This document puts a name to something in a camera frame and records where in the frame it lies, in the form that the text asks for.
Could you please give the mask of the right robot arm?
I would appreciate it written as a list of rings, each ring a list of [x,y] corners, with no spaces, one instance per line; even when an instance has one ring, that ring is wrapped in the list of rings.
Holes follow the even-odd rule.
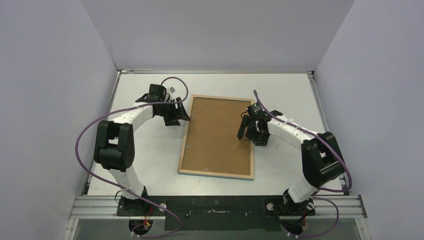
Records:
[[[283,212],[295,215],[313,210],[312,196],[346,172],[339,145],[331,132],[303,128],[277,110],[265,111],[259,103],[248,106],[240,117],[239,140],[247,138],[255,146],[263,147],[270,136],[275,136],[301,153],[302,174],[283,193],[280,205]]]

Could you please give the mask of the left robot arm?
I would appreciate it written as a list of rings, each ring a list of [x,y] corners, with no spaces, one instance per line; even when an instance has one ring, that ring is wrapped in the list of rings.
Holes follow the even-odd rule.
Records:
[[[133,167],[135,160],[134,132],[146,121],[159,116],[165,126],[179,126],[189,121],[180,97],[174,96],[173,87],[151,84],[147,93],[138,98],[132,109],[112,120],[97,125],[94,161],[107,170],[121,190],[120,202],[125,210],[136,215],[147,213],[151,205],[146,199],[147,188],[139,180]]]

